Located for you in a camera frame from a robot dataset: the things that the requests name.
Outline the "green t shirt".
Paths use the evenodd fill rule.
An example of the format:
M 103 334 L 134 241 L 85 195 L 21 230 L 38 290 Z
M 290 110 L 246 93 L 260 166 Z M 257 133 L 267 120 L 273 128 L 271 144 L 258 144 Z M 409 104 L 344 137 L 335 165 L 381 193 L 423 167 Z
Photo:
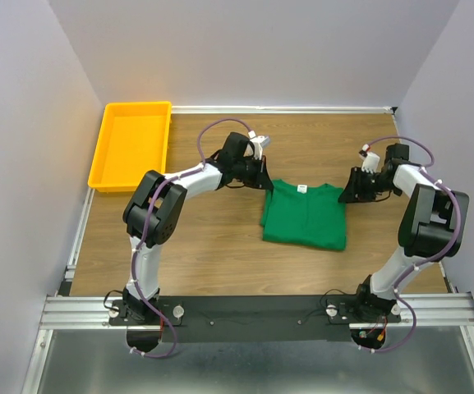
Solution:
M 343 189 L 330 184 L 292 185 L 277 179 L 265 195 L 262 240 L 343 251 L 347 246 Z

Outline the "yellow plastic tray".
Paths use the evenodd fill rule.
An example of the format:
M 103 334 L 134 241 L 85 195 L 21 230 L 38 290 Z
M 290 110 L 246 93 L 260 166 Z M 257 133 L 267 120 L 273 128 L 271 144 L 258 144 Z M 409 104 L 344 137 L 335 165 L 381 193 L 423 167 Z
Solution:
M 88 187 L 101 193 L 131 192 L 149 170 L 164 173 L 171 114 L 169 101 L 108 103 Z

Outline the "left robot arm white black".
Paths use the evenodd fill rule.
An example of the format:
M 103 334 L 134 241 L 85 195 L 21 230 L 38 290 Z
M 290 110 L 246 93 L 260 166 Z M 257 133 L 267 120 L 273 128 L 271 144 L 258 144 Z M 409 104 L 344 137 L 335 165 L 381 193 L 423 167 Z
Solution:
M 237 181 L 243 187 L 272 190 L 265 148 L 270 138 L 250 131 L 229 134 L 221 149 L 194 167 L 180 172 L 147 172 L 127 204 L 122 220 L 131 242 L 131 273 L 122 291 L 122 305 L 113 306 L 123 320 L 149 323 L 159 312 L 153 302 L 159 293 L 159 265 L 163 245 L 177 228 L 184 203 Z

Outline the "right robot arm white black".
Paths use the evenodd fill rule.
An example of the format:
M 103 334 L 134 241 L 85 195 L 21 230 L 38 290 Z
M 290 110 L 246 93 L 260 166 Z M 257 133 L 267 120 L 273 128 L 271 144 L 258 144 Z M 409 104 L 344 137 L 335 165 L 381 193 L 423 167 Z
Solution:
M 398 296 L 420 272 L 459 251 L 470 198 L 411 162 L 407 144 L 389 145 L 383 158 L 365 144 L 359 155 L 362 164 L 350 171 L 338 202 L 374 203 L 384 192 L 408 198 L 397 249 L 357 287 L 351 303 L 353 315 L 368 322 L 395 314 Z

